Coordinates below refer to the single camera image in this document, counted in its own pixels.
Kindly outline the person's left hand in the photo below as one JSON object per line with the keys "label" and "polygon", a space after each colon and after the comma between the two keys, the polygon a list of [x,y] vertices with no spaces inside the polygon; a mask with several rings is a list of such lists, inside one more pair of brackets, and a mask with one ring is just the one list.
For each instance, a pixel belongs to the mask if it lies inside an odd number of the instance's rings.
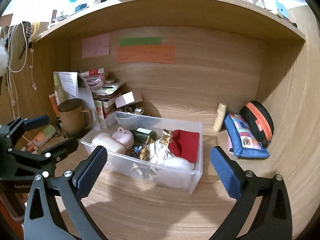
{"label": "person's left hand", "polygon": [[21,193],[20,194],[20,200],[22,203],[26,203],[28,201],[28,196],[29,194],[28,193]]}

